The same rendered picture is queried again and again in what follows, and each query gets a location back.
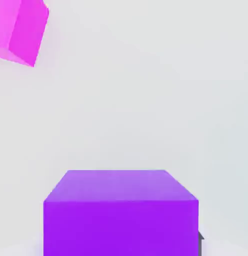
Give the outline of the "small magenta cube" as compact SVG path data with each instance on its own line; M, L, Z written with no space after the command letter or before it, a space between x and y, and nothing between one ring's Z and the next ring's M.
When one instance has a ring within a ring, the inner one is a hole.
M34 67L48 17L44 0L0 0L0 58Z

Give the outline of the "small purple cube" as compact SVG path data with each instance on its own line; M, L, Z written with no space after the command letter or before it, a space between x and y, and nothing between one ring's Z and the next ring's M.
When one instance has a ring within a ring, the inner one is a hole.
M43 256L199 256L199 201L165 170L69 170L43 203Z

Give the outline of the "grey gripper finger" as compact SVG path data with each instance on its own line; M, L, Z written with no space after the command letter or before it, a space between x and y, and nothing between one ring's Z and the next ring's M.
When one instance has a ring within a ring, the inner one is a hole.
M198 232L198 256L202 256L202 241L205 238L202 236L200 232Z

